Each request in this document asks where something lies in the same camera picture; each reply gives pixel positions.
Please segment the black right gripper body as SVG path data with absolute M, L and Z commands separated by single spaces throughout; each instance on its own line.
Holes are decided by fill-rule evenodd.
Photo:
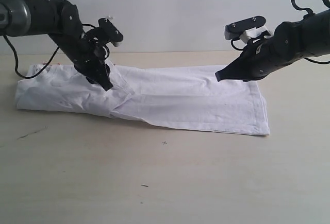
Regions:
M 250 39 L 244 49 L 240 80 L 255 81 L 296 62 L 296 35 Z

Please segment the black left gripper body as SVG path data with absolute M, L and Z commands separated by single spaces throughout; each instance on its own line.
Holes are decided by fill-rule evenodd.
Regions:
M 87 70 L 93 66 L 105 63 L 110 50 L 98 37 L 101 35 L 99 28 L 92 28 L 81 35 L 78 41 L 78 61 L 75 68 L 85 76 Z

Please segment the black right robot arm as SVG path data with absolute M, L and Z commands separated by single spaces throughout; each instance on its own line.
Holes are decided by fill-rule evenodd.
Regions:
M 329 54 L 329 10 L 299 22 L 282 22 L 274 35 L 249 41 L 240 56 L 215 73 L 217 81 L 257 81 L 308 57 Z

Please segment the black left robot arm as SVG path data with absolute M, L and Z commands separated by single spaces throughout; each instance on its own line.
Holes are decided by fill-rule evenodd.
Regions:
M 84 31 L 76 5 L 66 0 L 1 0 L 1 36 L 48 35 L 91 84 L 108 91 L 110 68 L 108 43 L 117 46 L 122 34 L 108 18 Z

